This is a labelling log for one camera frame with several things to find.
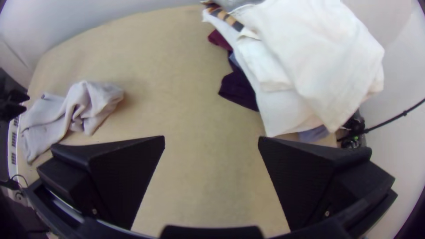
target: dark purple fabric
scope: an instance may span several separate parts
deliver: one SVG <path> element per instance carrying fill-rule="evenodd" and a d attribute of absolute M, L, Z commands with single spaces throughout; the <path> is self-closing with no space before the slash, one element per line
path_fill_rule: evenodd
<path fill-rule="evenodd" d="M 233 69 L 233 73 L 223 78 L 218 94 L 231 102 L 258 112 L 255 92 L 247 77 L 232 61 L 229 60 L 229 64 Z"/>
<path fill-rule="evenodd" d="M 226 39 L 224 39 L 224 37 L 217 30 L 211 32 L 211 34 L 208 36 L 208 40 L 216 46 L 223 47 L 226 50 L 233 50 L 229 43 L 227 43 Z"/>

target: clothing pile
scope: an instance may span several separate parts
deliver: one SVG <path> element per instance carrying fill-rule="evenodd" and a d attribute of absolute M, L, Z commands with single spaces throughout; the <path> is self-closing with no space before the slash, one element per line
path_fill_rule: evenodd
<path fill-rule="evenodd" d="M 383 90 L 383 47 L 340 0 L 204 0 L 233 73 L 219 94 L 259 111 L 266 135 L 317 141 Z"/>

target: wire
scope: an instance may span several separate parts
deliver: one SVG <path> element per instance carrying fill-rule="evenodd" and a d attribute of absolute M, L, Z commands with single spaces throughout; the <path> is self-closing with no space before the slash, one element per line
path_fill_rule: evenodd
<path fill-rule="evenodd" d="M 346 139 L 349 139 L 349 138 L 353 138 L 353 137 L 356 137 L 356 136 L 367 134 L 367 133 L 369 133 L 372 130 L 375 130 L 375 129 L 378 129 L 378 128 L 382 127 L 382 126 L 385 126 L 385 125 L 387 125 L 387 124 L 389 124 L 389 123 L 391 123 L 393 121 L 396 121 L 396 120 L 400 119 L 401 117 L 407 116 L 408 113 L 410 113 L 412 110 L 418 108 L 424 102 L 425 102 L 425 99 L 421 100 L 419 103 L 417 103 L 413 107 L 409 108 L 408 110 L 403 111 L 403 113 L 401 113 L 401 114 L 399 114 L 399 115 L 397 115 L 397 116 L 395 116 L 395 117 L 393 117 L 393 118 L 391 118 L 391 119 L 389 119 L 389 120 L 387 120 L 387 121 L 385 121 L 383 123 L 380 123 L 380 124 L 378 124 L 378 125 L 376 125 L 376 126 L 374 126 L 372 128 L 364 129 L 361 132 L 358 132 L 358 133 L 355 133 L 355 134 L 350 134 L 348 136 L 342 137 L 342 138 L 340 138 L 337 141 L 338 142 L 341 142 L 341 141 L 346 140 Z"/>
<path fill-rule="evenodd" d="M 23 180 L 25 181 L 25 184 L 27 185 L 27 187 L 28 187 L 28 182 L 27 182 L 27 180 L 25 179 L 25 177 L 24 176 L 22 176 L 22 175 L 20 175 L 20 174 L 15 174 L 15 175 L 13 175 L 10 179 L 11 180 L 13 180 L 13 178 L 14 177 L 21 177 L 21 178 L 23 178 Z"/>

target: beige carpet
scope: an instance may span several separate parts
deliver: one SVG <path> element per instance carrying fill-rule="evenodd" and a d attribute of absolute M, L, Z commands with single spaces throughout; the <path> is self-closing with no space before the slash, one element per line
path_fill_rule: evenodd
<path fill-rule="evenodd" d="M 93 137 L 72 133 L 63 143 L 165 136 L 133 231 L 158 236 L 167 224 L 258 225 L 266 237 L 288 233 L 257 148 L 261 118 L 217 95 L 231 70 L 227 52 L 207 41 L 213 27 L 201 22 L 201 9 L 136 14 L 76 36 L 40 60 L 29 95 L 32 101 L 44 91 L 65 95 L 80 80 L 113 82 L 125 90 L 124 102 Z M 320 144 L 333 146 L 335 138 Z M 18 171 L 31 183 L 49 156 L 29 167 L 18 155 Z"/>

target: folded white fabric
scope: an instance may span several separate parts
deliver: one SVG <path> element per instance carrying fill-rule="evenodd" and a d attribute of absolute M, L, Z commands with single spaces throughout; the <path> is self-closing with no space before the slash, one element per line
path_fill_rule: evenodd
<path fill-rule="evenodd" d="M 257 34 L 246 27 L 243 28 L 237 47 L 262 90 L 273 92 L 293 88 L 283 66 Z"/>
<path fill-rule="evenodd" d="M 202 15 L 203 21 L 211 23 L 232 46 L 241 69 L 255 91 L 257 105 L 268 137 L 307 131 L 323 124 L 294 89 L 277 92 L 263 91 L 260 82 L 250 71 L 237 47 L 236 40 L 239 32 L 224 21 L 210 15 L 206 10 L 202 12 Z"/>
<path fill-rule="evenodd" d="M 92 135 L 124 97 L 108 83 L 81 81 L 66 98 L 45 93 L 20 117 L 20 146 L 28 163 L 60 141 L 68 129 Z"/>
<path fill-rule="evenodd" d="M 265 0 L 230 14 L 259 36 L 330 132 L 371 86 L 383 89 L 384 49 L 340 0 Z"/>

